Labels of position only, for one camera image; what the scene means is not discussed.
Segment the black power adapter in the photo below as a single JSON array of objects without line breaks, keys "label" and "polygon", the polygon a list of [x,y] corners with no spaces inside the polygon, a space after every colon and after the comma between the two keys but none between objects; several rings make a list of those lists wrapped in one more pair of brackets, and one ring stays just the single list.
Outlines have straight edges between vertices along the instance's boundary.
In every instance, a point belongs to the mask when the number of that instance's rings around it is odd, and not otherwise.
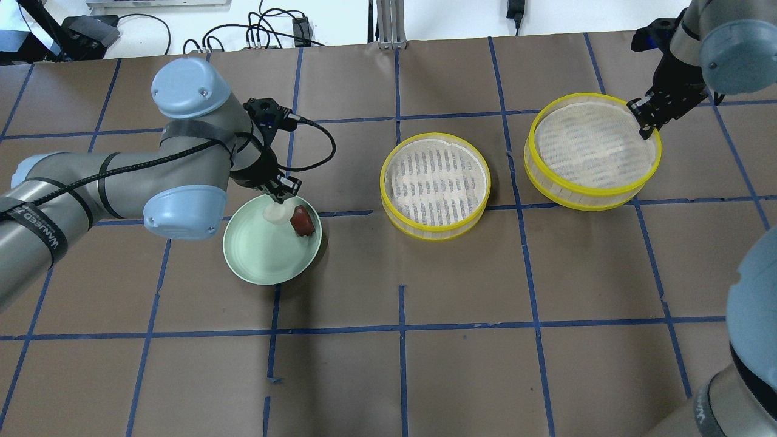
[{"label": "black power adapter", "polygon": [[304,16],[302,18],[292,19],[291,27],[294,28],[294,46],[310,47],[310,41],[313,39],[313,35],[308,17]]}]

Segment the light blue cap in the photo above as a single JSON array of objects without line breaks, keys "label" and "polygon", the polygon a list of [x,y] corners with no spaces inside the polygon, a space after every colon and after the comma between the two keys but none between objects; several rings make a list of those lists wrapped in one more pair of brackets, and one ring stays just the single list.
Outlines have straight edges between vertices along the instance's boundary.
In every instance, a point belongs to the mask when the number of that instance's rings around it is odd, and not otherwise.
[{"label": "light blue cap", "polygon": [[143,224],[156,235],[201,241],[218,231],[227,194],[212,185],[184,185],[148,199]]},{"label": "light blue cap", "polygon": [[217,110],[232,90],[216,68],[200,58],[171,61],[156,73],[151,95],[170,118],[194,118]]},{"label": "light blue cap", "polygon": [[777,26],[757,19],[712,30],[699,53],[704,82],[721,94],[754,93],[777,82]]},{"label": "light blue cap", "polygon": [[29,158],[24,159],[18,166],[16,166],[16,173],[11,176],[11,188],[16,188],[20,183],[27,179],[27,175],[30,174],[30,170],[35,167],[43,158],[56,155],[62,152],[44,153],[43,155],[32,155]]},{"label": "light blue cap", "polygon": [[731,345],[748,369],[777,390],[777,227],[750,249],[738,270],[740,281],[726,307]]}]

